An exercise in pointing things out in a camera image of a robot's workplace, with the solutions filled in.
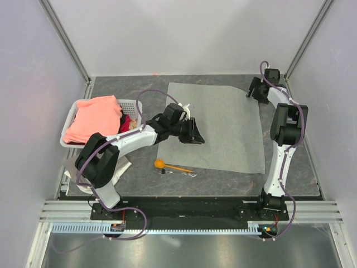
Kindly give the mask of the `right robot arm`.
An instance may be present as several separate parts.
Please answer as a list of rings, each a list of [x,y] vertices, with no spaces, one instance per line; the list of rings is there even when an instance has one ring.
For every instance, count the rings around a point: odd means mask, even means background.
[[[273,141],[271,167],[255,212],[263,220],[274,220],[278,216],[287,220],[286,180],[292,156],[305,137],[308,107],[293,100],[287,89],[279,84],[280,71],[270,68],[266,61],[261,63],[260,74],[260,78],[253,78],[246,97],[258,103],[273,104],[275,113],[270,129]]]

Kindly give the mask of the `grey cloth napkin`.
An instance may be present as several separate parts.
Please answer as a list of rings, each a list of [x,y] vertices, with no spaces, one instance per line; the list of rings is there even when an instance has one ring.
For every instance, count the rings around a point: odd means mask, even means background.
[[[193,168],[265,173],[257,100],[232,86],[170,83],[168,93],[182,104],[189,104],[205,142],[182,144],[171,136],[159,144],[159,159]]]

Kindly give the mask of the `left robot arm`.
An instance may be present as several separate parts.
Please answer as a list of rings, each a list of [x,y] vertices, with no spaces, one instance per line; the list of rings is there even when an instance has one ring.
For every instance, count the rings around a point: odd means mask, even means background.
[[[133,131],[108,137],[98,132],[91,135],[75,161],[77,185],[88,186],[102,205],[103,213],[109,219],[118,219],[123,211],[122,198],[112,183],[118,159],[170,136],[181,143],[205,143],[189,109],[176,103],[170,103],[164,112]]]

